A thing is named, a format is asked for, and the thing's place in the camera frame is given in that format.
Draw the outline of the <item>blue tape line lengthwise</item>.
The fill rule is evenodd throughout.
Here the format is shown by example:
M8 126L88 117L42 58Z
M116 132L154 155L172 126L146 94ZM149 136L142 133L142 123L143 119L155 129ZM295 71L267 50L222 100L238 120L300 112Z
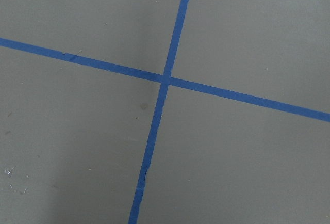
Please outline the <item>blue tape line lengthwise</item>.
M157 133L161 123L162 112L164 103L167 97L168 88L170 84L170 78L172 70L175 64L176 53L180 42L182 29L184 26L185 16L188 8L189 0L180 0L179 8L175 20L175 25L172 32L171 42L167 54L166 63L164 66L163 74L160 81L160 87L158 91L157 101L153 113L152 123L148 134L148 139L142 159L140 173L135 189L134 198L128 218L128 224L134 224L138 221L140 212L140 205L143 200L144 190L146 187L146 177L151 166L155 144L157 140Z

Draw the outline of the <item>blue tape line crosswise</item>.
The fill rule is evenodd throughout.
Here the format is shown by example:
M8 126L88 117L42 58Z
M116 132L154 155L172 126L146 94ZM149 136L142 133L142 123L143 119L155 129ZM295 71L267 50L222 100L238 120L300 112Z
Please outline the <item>blue tape line crosswise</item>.
M56 51L52 49L47 49L40 46L35 46L27 43L21 43L14 40L1 38L1 46L7 47L14 50L19 50L31 54L41 55L53 59L58 59L66 62L75 63L78 65L83 65L87 67L92 67L104 71L109 71L117 74L123 74L127 76L132 76L135 78L145 79L152 82L161 82L162 75L157 73L152 73L148 71L143 71L135 68L130 68L122 65L117 65L105 61L100 61L88 57L83 57L79 55L74 55L70 53L64 53L61 51ZM270 99L265 99L241 92L235 92L227 89L222 89L218 87L213 87L209 85L204 85L196 82L191 82L175 77L170 77L169 85L189 89L205 94L215 95L218 97L235 100L238 102L248 103L256 106L261 106L265 108L270 108L274 110L283 111L286 113L291 113L295 115L300 115L312 119L317 119L320 121L329 122L329 113L325 113L318 110L313 110L305 107L300 107L292 104L287 104L279 101L274 101Z

